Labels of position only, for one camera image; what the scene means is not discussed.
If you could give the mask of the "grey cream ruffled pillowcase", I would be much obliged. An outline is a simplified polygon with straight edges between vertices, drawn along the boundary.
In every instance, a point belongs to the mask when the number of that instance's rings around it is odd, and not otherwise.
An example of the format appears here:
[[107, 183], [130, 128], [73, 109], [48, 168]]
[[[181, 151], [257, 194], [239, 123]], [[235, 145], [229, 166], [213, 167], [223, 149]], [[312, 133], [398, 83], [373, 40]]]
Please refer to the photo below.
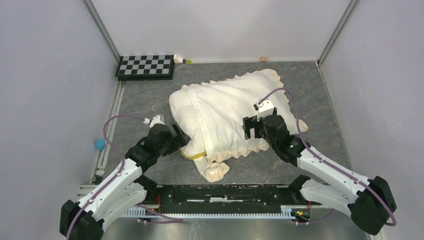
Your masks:
[[226, 160], [246, 157], [269, 148], [264, 139], [245, 139], [243, 118], [256, 114], [254, 104], [268, 98], [277, 108], [291, 134], [306, 132], [308, 125], [296, 120], [283, 91], [281, 77], [273, 69], [248, 72], [221, 81], [184, 85], [169, 97], [175, 122], [191, 140], [182, 147], [192, 156], [199, 173], [210, 183], [228, 173]]

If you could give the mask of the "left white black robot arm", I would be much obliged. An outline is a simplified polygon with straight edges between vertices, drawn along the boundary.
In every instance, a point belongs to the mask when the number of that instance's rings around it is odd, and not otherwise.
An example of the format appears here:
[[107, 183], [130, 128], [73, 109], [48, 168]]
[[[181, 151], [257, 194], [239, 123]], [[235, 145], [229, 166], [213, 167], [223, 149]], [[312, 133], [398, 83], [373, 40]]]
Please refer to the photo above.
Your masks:
[[155, 123], [148, 135], [124, 155], [124, 160], [97, 187], [78, 201], [61, 207], [59, 232], [67, 240], [100, 240], [107, 228], [128, 209], [157, 198], [155, 183], [145, 172], [160, 157], [178, 151], [190, 138], [173, 123]]

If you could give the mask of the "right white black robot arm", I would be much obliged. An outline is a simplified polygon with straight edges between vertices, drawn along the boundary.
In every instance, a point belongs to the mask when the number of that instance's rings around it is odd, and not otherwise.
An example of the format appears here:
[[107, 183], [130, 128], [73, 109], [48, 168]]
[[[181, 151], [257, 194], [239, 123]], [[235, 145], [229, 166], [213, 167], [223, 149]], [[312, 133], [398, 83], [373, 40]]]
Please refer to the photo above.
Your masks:
[[384, 178], [371, 179], [324, 156], [302, 134], [291, 134], [275, 108], [243, 118], [242, 128], [246, 139], [254, 136], [265, 140], [280, 160], [324, 180], [319, 183], [308, 176], [298, 176], [288, 191], [293, 203], [323, 204], [347, 215], [358, 228], [373, 236], [384, 226], [397, 224], [397, 205]]

